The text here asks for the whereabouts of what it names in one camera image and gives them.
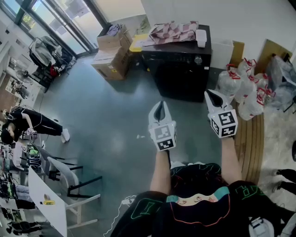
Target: shoe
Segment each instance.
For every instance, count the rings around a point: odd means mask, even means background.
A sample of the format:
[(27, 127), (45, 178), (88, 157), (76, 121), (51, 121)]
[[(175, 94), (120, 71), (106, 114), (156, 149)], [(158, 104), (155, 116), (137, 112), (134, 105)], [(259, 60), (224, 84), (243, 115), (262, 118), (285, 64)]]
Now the shoe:
[(42, 142), (41, 142), (41, 148), (43, 149), (43, 150), (46, 150), (46, 146), (45, 146), (45, 142), (42, 140)]
[(292, 146), (292, 158), (293, 158), (293, 161), (296, 162), (296, 141), (294, 141)]
[(62, 140), (62, 143), (66, 143), (66, 139), (63, 134), (61, 134), (61, 140)]
[(66, 142), (68, 142), (70, 140), (70, 134), (69, 134), (69, 131), (67, 128), (63, 129), (62, 135), (64, 136)]
[(271, 174), (272, 176), (277, 176), (277, 175), (280, 175), (280, 172), (279, 172), (279, 170), (278, 169), (274, 169), (273, 171), (272, 171), (272, 174)]
[(277, 183), (277, 184), (274, 186), (274, 188), (272, 189), (272, 192), (275, 193), (275, 191), (279, 190), (281, 184), (282, 184), (282, 182)]

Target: fan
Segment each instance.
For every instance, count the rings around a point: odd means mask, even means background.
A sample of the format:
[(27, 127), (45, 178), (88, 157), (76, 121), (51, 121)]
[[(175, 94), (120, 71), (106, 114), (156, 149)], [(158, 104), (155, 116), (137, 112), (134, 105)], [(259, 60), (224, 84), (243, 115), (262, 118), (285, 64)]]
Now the fan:
[(17, 71), (16, 75), (17, 75), (17, 78), (19, 78), (20, 81), (24, 83), (31, 83), (33, 81), (28, 71)]

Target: white sneaker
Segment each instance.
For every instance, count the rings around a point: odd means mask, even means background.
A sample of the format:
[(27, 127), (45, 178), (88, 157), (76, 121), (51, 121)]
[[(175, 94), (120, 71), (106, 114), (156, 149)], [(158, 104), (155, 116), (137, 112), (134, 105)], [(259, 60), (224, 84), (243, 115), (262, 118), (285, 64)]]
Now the white sneaker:
[(41, 142), (41, 148), (43, 149), (43, 150), (46, 150), (46, 146), (45, 146), (45, 142), (42, 140), (42, 142)]
[(61, 140), (62, 140), (62, 143), (66, 143), (66, 139), (65, 139), (63, 133), (61, 134)]
[(69, 131), (67, 128), (63, 129), (62, 136), (64, 136), (66, 142), (68, 142), (70, 140), (70, 134), (69, 134)]

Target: black dishwasher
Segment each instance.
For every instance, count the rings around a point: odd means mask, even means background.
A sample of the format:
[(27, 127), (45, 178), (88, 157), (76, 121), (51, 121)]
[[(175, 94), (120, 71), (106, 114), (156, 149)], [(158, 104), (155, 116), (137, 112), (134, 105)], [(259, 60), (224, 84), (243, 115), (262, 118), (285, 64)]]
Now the black dishwasher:
[(196, 41), (143, 47), (143, 59), (162, 96), (194, 102), (204, 100), (212, 48), (210, 28), (207, 25), (198, 28), (207, 32), (205, 48), (199, 48)]

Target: yellow object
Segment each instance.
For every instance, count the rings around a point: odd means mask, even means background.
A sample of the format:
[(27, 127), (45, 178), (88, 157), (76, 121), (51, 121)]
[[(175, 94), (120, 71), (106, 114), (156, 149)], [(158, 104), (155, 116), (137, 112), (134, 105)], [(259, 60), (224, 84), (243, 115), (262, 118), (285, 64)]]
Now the yellow object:
[(135, 39), (129, 47), (130, 51), (133, 53), (142, 52), (143, 42), (146, 41), (148, 35), (149, 34), (135, 35)]
[(56, 204), (56, 202), (53, 201), (53, 200), (45, 200), (45, 201), (43, 202), (43, 204), (44, 204), (44, 205), (54, 205), (54, 204)]

